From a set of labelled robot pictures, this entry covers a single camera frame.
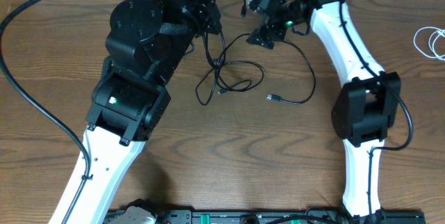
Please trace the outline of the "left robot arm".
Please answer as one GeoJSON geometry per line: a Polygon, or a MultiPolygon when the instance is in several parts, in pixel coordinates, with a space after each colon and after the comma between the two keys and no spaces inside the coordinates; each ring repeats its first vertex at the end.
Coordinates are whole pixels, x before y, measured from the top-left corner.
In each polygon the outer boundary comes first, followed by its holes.
{"type": "Polygon", "coordinates": [[[101,223],[169,102],[166,86],[196,37],[221,30],[216,0],[125,0],[92,92],[83,150],[52,223],[101,223]]]}

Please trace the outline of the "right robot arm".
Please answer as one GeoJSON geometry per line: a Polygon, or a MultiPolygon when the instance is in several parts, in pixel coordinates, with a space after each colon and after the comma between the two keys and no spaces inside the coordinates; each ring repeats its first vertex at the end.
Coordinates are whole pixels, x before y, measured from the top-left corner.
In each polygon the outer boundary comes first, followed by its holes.
{"type": "Polygon", "coordinates": [[[273,49],[288,30],[305,23],[323,43],[341,91],[331,111],[346,155],[346,185],[341,206],[349,223],[386,223],[378,196],[380,155],[403,103],[401,79],[372,57],[351,21],[346,0],[245,0],[264,16],[248,42],[273,49]]]}

